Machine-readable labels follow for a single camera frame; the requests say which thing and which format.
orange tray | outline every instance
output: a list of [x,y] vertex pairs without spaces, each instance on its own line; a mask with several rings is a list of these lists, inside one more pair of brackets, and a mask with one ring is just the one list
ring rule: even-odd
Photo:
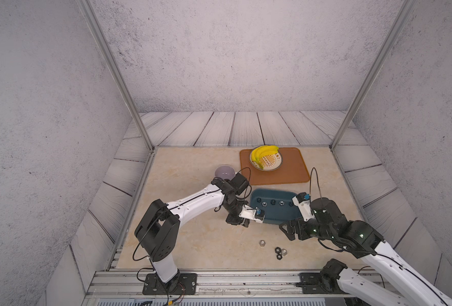
[[240,151],[241,168],[251,169],[250,185],[294,184],[309,182],[309,172],[298,148],[280,148],[282,165],[273,171],[261,171],[250,162],[253,149]]

table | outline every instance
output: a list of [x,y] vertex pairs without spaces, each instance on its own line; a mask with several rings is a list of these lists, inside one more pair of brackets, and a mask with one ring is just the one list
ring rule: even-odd
[[[199,191],[210,183],[214,171],[222,164],[229,164],[236,171],[239,170],[239,152],[242,149],[244,148],[159,148],[125,239],[117,268],[139,269],[150,266],[148,260],[133,261],[132,253],[138,243],[134,230],[152,201],[161,199],[166,203]],[[322,195],[335,201],[348,220],[361,219],[329,148],[300,147],[299,150],[308,169],[316,167],[318,170]],[[315,199],[319,197],[315,177],[313,182],[312,195]],[[309,182],[253,188],[308,193]],[[352,269],[364,266],[363,262],[354,258],[352,254],[327,250],[314,238],[289,241],[279,230],[278,225],[251,222],[249,227],[245,228],[227,224],[226,217],[227,211],[224,208],[219,212],[210,210],[180,229],[172,252],[179,269],[321,269],[331,258],[344,262]],[[266,241],[265,247],[260,247],[260,240]],[[337,249],[329,241],[323,243]],[[288,251],[282,260],[275,256],[274,248],[277,246]],[[139,247],[136,257],[144,255],[145,250]]]

white wood panel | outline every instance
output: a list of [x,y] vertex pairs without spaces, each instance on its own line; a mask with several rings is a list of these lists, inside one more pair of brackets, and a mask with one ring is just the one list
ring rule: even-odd
[[81,279],[88,290],[95,271],[102,271],[111,256],[113,242],[88,211],[76,231],[71,248]]
[[69,246],[66,247],[45,291],[46,303],[41,305],[80,305],[85,298],[86,292],[83,291],[83,284]]
[[141,116],[141,120],[143,121],[144,127],[147,129],[162,118],[164,118],[169,113],[167,112],[151,112],[151,113],[144,113]]
[[280,112],[301,145],[328,145],[331,139],[301,112]]
[[142,137],[123,139],[114,156],[116,159],[136,162],[145,162],[148,157],[149,150]]
[[[149,126],[156,123],[159,119],[166,116],[168,113],[139,113],[141,116],[141,120],[144,124],[144,127],[147,129]],[[131,121],[129,124],[129,127],[127,128],[127,131],[125,132],[124,139],[125,138],[132,138],[132,137],[141,137],[141,133],[139,133],[139,130],[137,129],[137,125],[134,122],[134,120]]]
[[[302,113],[331,139],[333,139],[337,133],[341,121],[345,117],[345,114],[340,111],[303,111]],[[353,122],[351,122],[349,126],[355,127]]]
[[153,145],[159,145],[167,138],[191,113],[169,113],[147,129]]
[[369,204],[396,188],[396,184],[383,166],[355,170],[345,175],[360,205]]
[[195,146],[227,146],[233,128],[234,112],[215,112]]
[[437,279],[435,286],[440,289],[444,294],[452,298],[452,266],[445,256],[442,256],[442,260],[437,272]]
[[160,145],[194,145],[212,116],[212,112],[193,112]]
[[264,145],[258,115],[255,112],[236,112],[233,132],[231,133],[231,146],[258,146]]
[[359,130],[348,128],[341,137],[339,144],[367,145],[367,141]]
[[145,162],[113,159],[103,181],[126,193],[134,194],[137,183],[141,178],[144,165]]
[[419,219],[416,219],[395,251],[429,282],[434,282],[442,252]]
[[279,112],[258,112],[258,118],[260,120],[260,128],[262,129],[265,144],[299,144]]
[[37,306],[46,306],[47,303],[45,302],[45,290],[44,293],[42,293],[41,297],[39,298],[39,302],[37,302]]
[[117,240],[132,197],[102,183],[88,208],[114,241]]
[[399,189],[365,206],[364,211],[368,223],[393,247],[417,217]]
[[368,168],[382,163],[368,145],[338,145],[335,154],[344,171]]

black mounting plate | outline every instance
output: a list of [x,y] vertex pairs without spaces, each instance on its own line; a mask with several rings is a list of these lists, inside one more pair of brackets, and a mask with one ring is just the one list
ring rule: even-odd
[[[196,273],[180,273],[178,282],[185,287],[185,295],[194,295],[197,286],[197,274]],[[144,283],[143,295],[178,295],[183,294],[182,287],[177,285],[173,292],[166,292],[161,280],[156,273],[150,273],[146,275],[146,281]]]
[[296,283],[296,287],[301,287],[303,294],[345,294],[341,291],[338,284],[335,282],[333,291],[324,289],[321,280],[321,273],[299,273],[301,278],[300,283]]

banana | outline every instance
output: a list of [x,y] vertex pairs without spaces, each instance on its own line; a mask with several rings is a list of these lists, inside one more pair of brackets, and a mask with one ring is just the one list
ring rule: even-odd
[[260,158],[262,158],[263,156],[274,155],[274,154],[277,153],[277,152],[278,152],[278,150],[270,150],[270,151],[266,151],[266,152],[263,152],[262,154],[260,154],[260,155],[258,156],[258,158],[260,159]]
[[276,145],[262,145],[252,151],[251,160],[257,162],[259,167],[263,169],[262,164],[260,163],[260,158],[267,155],[273,155],[277,153],[278,150],[279,147]]

